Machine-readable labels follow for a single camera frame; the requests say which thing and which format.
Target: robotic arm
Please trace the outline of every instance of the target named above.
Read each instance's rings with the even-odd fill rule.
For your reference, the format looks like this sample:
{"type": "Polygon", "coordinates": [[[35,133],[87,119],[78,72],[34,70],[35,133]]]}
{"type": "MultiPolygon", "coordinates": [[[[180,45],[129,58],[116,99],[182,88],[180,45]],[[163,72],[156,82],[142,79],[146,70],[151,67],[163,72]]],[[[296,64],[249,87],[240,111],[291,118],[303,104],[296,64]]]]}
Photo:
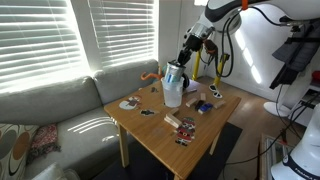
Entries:
{"type": "MultiPolygon", "coordinates": [[[[281,22],[284,26],[297,26],[304,21],[320,18],[319,0],[248,0],[248,4],[272,4],[288,16],[281,22]]],[[[169,65],[171,69],[181,71],[190,60],[193,51],[199,51],[202,43],[213,31],[222,32],[225,22],[238,13],[241,0],[210,0],[205,12],[189,31],[189,36],[180,51],[176,61],[169,65]]],[[[240,16],[234,17],[230,26],[236,30],[240,26],[240,16]]],[[[283,162],[272,167],[272,175],[276,180],[281,179],[312,179],[320,180],[320,104],[308,125],[307,131],[301,142],[284,158],[283,162]]]]}

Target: floor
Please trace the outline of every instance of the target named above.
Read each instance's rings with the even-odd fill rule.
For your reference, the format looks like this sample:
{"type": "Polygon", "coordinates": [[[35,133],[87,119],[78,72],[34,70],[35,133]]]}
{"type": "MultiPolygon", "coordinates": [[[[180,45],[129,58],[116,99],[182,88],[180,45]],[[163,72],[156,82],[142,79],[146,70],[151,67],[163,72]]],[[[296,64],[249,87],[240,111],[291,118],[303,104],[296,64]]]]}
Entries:
{"type": "MultiPolygon", "coordinates": [[[[210,85],[213,79],[201,77],[197,81],[210,85]]],[[[264,133],[276,137],[279,135],[280,130],[285,127],[284,124],[279,117],[269,114],[264,110],[263,104],[268,102],[267,99],[222,82],[219,85],[219,91],[222,95],[224,92],[227,92],[241,98],[241,102],[230,117],[229,122],[242,128],[243,131],[228,162],[239,162],[255,157],[261,134],[264,133]]],[[[296,124],[294,128],[302,136],[305,128],[296,124]]],[[[290,131],[287,132],[287,140],[288,143],[293,145],[299,142],[299,138],[290,131]]],[[[243,164],[226,166],[225,178],[220,174],[219,180],[253,180],[256,177],[257,160],[255,159],[243,164]]]]}

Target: window blinds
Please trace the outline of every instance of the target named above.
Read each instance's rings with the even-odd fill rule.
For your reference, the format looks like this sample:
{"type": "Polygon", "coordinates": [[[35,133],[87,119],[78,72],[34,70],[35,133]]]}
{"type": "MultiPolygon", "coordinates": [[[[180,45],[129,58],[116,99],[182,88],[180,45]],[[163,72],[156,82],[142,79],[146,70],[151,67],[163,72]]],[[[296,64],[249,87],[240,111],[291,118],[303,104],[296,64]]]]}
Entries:
{"type": "Polygon", "coordinates": [[[69,0],[0,0],[0,92],[86,73],[75,24],[69,0]]]}
{"type": "Polygon", "coordinates": [[[155,0],[88,0],[104,68],[156,59],[155,0]]]}

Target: wooden table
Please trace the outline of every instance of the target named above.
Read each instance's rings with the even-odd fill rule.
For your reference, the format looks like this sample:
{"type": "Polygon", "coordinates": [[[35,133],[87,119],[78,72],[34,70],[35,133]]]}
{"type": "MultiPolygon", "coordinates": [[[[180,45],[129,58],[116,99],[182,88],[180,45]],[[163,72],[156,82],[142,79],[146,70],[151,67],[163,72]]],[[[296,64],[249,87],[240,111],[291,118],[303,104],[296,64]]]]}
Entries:
{"type": "Polygon", "coordinates": [[[179,112],[175,115],[178,119],[183,117],[195,119],[195,139],[188,143],[188,146],[175,143],[177,139],[177,135],[174,133],[175,128],[164,121],[164,117],[172,108],[164,105],[160,81],[104,107],[105,111],[118,123],[123,167],[129,164],[127,131],[175,174],[175,180],[186,179],[211,144],[213,151],[218,134],[239,104],[240,98],[222,93],[223,98],[217,99],[213,97],[207,86],[194,81],[191,81],[190,86],[187,88],[187,90],[191,89],[197,89],[197,92],[183,95],[179,112]],[[195,111],[194,106],[189,108],[185,105],[186,102],[194,97],[200,99],[200,93],[206,94],[206,102],[214,104],[224,100],[226,104],[218,110],[212,109],[201,115],[195,111]],[[119,104],[122,101],[132,96],[141,97],[139,109],[124,110],[119,108],[119,104]],[[158,111],[158,113],[151,116],[143,116],[140,114],[142,109],[152,109],[158,111]]]}

